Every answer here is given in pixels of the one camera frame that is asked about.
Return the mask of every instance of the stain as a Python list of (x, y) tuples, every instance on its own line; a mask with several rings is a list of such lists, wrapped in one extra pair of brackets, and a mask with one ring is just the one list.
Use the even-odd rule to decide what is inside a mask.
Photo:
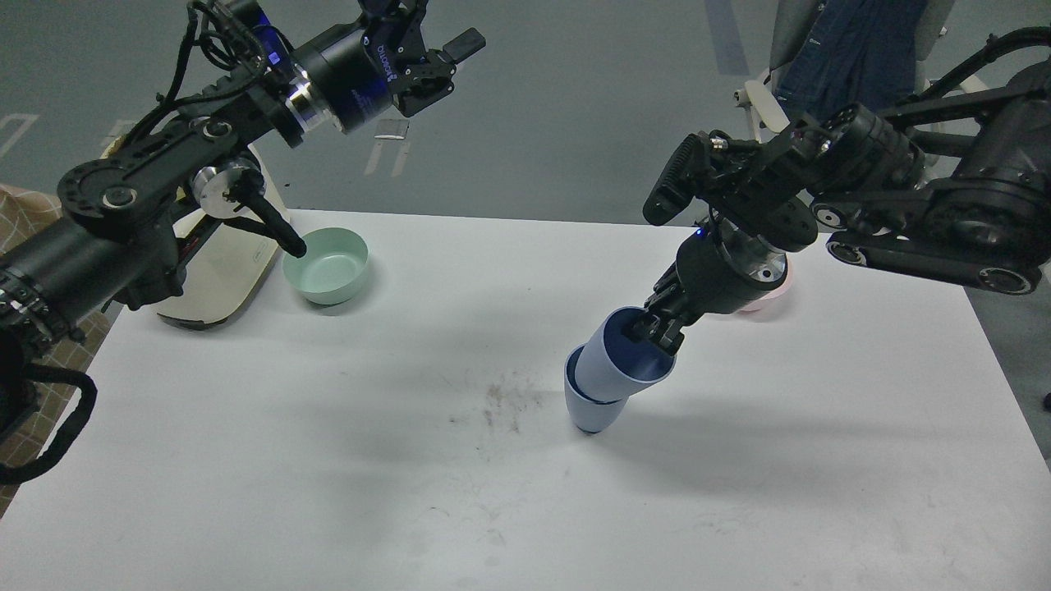
[(486, 388), (482, 415), (494, 433), (521, 433), (522, 415), (542, 408), (544, 399), (545, 392), (534, 390), (532, 380), (512, 371), (511, 380), (501, 375), (499, 382), (490, 383)]
[(503, 548), (508, 545), (508, 541), (503, 538), (503, 533), (498, 529), (490, 529), (486, 532), (489, 538), (489, 543), (493, 546)]

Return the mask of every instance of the robotic arm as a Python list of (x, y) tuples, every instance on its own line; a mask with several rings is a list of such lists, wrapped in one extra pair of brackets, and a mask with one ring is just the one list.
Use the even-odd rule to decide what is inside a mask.
[[(254, 1), (187, 5), (176, 77), (157, 108), (116, 152), (67, 172), (58, 185), (63, 218), (0, 258), (0, 441), (37, 410), (27, 381), (81, 389), (51, 447), (25, 467), (0, 466), (0, 485), (54, 466), (86, 423), (90, 380), (33, 361), (62, 339), (82, 339), (77, 324), (89, 312), (110, 299), (135, 310), (180, 295), (186, 264), (220, 224), (271, 237), (296, 257), (306, 252), (263, 199), (248, 144), (276, 129), (295, 147), (325, 121), (350, 133), (391, 105), (411, 117), (452, 93), (456, 65), (486, 43), (470, 28), (441, 49), (427, 49), (427, 0), (358, 3), (353, 23), (295, 48)], [(228, 75), (177, 98), (194, 45)], [(197, 208), (207, 216), (177, 239), (172, 223)], [(243, 208), (261, 222), (242, 217)]]
[[(1051, 45), (1051, 28), (991, 38), (937, 84), (871, 113), (850, 105), (819, 123), (804, 116), (771, 141), (689, 135), (643, 206), (663, 225), (694, 200), (709, 216), (680, 245), (641, 308), (611, 314), (565, 363), (565, 398), (582, 431), (611, 425), (627, 398), (663, 380), (682, 329), (733, 313), (780, 287), (787, 252), (832, 227), (826, 248), (858, 266), (1007, 294), (1036, 288), (1051, 258), (1051, 60), (1003, 88), (946, 98), (1009, 52)], [(973, 138), (916, 125), (974, 118)], [(927, 154), (961, 158), (925, 180)], [(806, 189), (809, 205), (798, 197)]]

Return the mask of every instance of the black cable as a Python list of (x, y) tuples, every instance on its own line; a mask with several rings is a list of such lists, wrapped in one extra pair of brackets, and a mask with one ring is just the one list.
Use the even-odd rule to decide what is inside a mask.
[(1030, 26), (1012, 30), (1003, 37), (990, 37), (985, 47), (952, 68), (941, 80), (931, 84), (929, 88), (920, 93), (915, 100), (919, 102), (940, 99), (959, 86), (961, 82), (997, 59), (1018, 49), (1037, 45), (1051, 45), (1051, 27)]
[(285, 34), (282, 33), (281, 29), (277, 28), (276, 26), (272, 24), (257, 24), (252, 27), (252, 33), (259, 33), (260, 30), (272, 30), (274, 35), (277, 36), (277, 39), (281, 40), (281, 44), (282, 46), (285, 47), (286, 52), (291, 54), (292, 52), (295, 50), (295, 47), (292, 46), (292, 42), (289, 41), (288, 38), (285, 37)]
[(188, 22), (186, 23), (186, 33), (183, 35), (183, 40), (179, 44), (179, 57), (176, 60), (176, 74), (171, 79), (171, 84), (168, 86), (168, 93), (164, 96), (161, 103), (157, 105), (157, 107), (146, 114), (146, 117), (139, 120), (139, 122), (135, 124), (135, 127), (128, 131), (125, 139), (125, 142), (127, 143), (135, 142), (142, 136), (152, 131), (153, 127), (157, 127), (157, 124), (176, 108), (176, 97), (179, 95), (179, 88), (182, 87), (183, 79), (186, 77), (190, 52), (193, 49), (193, 37), (198, 27), (197, 13), (189, 6), (186, 8), (186, 13), (188, 18)]
[(80, 435), (84, 426), (87, 425), (88, 419), (91, 417), (91, 410), (95, 408), (95, 401), (99, 395), (99, 389), (95, 386), (95, 382), (82, 371), (30, 364), (26, 366), (24, 375), (26, 380), (32, 382), (74, 386), (80, 390), (80, 401), (77, 403), (77, 408), (69, 413), (69, 416), (55, 432), (51, 445), (36, 460), (17, 467), (0, 464), (0, 485), (20, 485), (54, 468), (69, 450), (69, 446)]
[[(248, 27), (246, 27), (236, 19), (230, 19), (229, 21), (224, 21), (212, 9), (212, 5), (210, 3), (205, 3), (202, 2), (201, 0), (192, 0), (187, 4), (186, 9), (187, 13), (189, 14), (190, 22), (187, 24), (186, 35), (184, 35), (183, 41), (180, 44), (179, 60), (176, 65), (176, 76), (172, 79), (172, 84), (171, 87), (169, 88), (169, 94), (166, 95), (161, 100), (161, 104), (159, 104), (153, 110), (147, 114), (146, 117), (140, 120), (139, 123), (137, 123), (135, 127), (131, 128), (131, 131), (128, 133), (127, 138), (125, 139), (126, 143), (130, 144), (151, 133), (153, 128), (157, 127), (157, 125), (165, 117), (177, 110), (179, 107), (189, 104), (215, 101), (234, 97), (245, 91), (251, 85), (257, 83), (266, 74), (267, 62), (263, 57), (266, 55), (266, 49), (263, 47), (263, 44), (260, 42), (260, 40), (256, 39), (254, 35), (252, 35), (251, 30), (249, 30)], [(242, 60), (242, 63), (244, 63), (244, 65), (250, 69), (251, 75), (248, 79), (221, 93), (201, 94), (193, 97), (176, 99), (174, 98), (176, 95), (172, 93), (172, 89), (174, 90), (174, 93), (178, 93), (178, 89), (182, 85), (183, 78), (186, 74), (186, 67), (189, 62), (189, 53), (195, 44), (199, 44), (194, 43), (194, 34), (197, 32), (197, 26), (199, 22), (197, 12), (200, 12), (205, 16), (206, 26), (202, 28), (206, 28), (210, 24), (218, 23), (220, 25), (223, 25), (224, 23), (226, 23), (229, 24), (230, 28), (232, 29), (227, 32), (202, 30), (201, 34), (202, 38), (208, 40), (220, 39), (220, 41), (223, 42), (224, 49), (222, 50), (220, 50), (213, 44), (209, 47), (209, 50), (212, 52), (213, 54), (212, 57), (218, 58), (217, 61), (220, 62), (225, 61), (223, 58), (229, 58), (230, 59), (230, 63), (228, 64), (229, 68), (233, 69), (235, 67), (235, 65), (233, 65), (232, 63), (234, 59), (232, 54), (234, 54), (234, 52), (230, 47), (229, 43), (232, 38), (235, 38), (243, 45), (245, 45), (244, 53), (251, 56), (251, 58), (246, 58), (245, 60)], [(214, 56), (214, 52), (222, 52), (227, 55)], [(220, 64), (215, 65), (223, 69), (226, 69)]]
[[(190, 2), (190, 6), (204, 13), (213, 22), (223, 22), (222, 19), (220, 19), (219, 16), (215, 14), (215, 12), (212, 11), (211, 6), (205, 4), (204, 2), (201, 2), (201, 0), (193, 0), (192, 2)], [(249, 30), (247, 26), (242, 24), (236, 19), (229, 20), (228, 24), (230, 24), (231, 28), (233, 29), (231, 33), (234, 34), (238, 38), (240, 38), (240, 41), (245, 43), (248, 46), (248, 48), (251, 49), (250, 52), (251, 61), (245, 64), (246, 67), (250, 68), (251, 76), (248, 79), (242, 81), (241, 83), (230, 88), (227, 88), (226, 90), (223, 90), (221, 93), (201, 94), (194, 97), (179, 99), (178, 101), (176, 101), (174, 105), (176, 108), (189, 104), (217, 101), (221, 99), (235, 97), (241, 93), (245, 91), (251, 85), (262, 80), (263, 76), (266, 74), (267, 61), (266, 58), (264, 57), (266, 56), (266, 48), (263, 47), (263, 44), (260, 42), (260, 40), (256, 39), (254, 35), (252, 35), (251, 30)]]

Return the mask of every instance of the white table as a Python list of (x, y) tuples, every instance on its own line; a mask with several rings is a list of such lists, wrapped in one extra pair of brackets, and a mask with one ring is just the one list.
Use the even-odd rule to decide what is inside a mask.
[(562, 363), (688, 230), (297, 212), (373, 251), (206, 333), (124, 313), (95, 416), (0, 521), (0, 589), (1051, 586), (1051, 476), (961, 289), (792, 258), (610, 429)]

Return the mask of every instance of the green bowl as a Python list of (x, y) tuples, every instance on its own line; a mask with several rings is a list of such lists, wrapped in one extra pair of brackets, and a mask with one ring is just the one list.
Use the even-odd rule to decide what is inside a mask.
[(285, 279), (304, 298), (330, 306), (346, 302), (368, 282), (369, 247), (346, 228), (322, 228), (303, 237), (307, 253), (288, 253), (282, 262)]

